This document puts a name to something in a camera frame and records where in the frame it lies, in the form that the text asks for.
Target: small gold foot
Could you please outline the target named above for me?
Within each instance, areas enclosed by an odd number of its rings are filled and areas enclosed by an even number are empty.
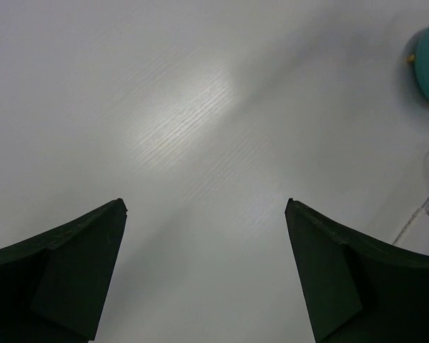
[[[407,63],[413,63],[416,60],[416,55],[410,55],[409,57],[407,57]]]

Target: white table surface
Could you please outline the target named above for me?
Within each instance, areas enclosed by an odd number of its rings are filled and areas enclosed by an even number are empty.
[[[427,25],[429,0],[0,1],[0,248],[122,197],[96,342],[314,342],[287,199],[397,236]]]

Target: wood grain texture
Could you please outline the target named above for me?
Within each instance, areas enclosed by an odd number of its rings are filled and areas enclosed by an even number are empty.
[[[98,342],[311,342],[286,201],[369,227],[429,144],[403,64],[428,24],[429,0],[0,1],[0,248],[121,197]]]

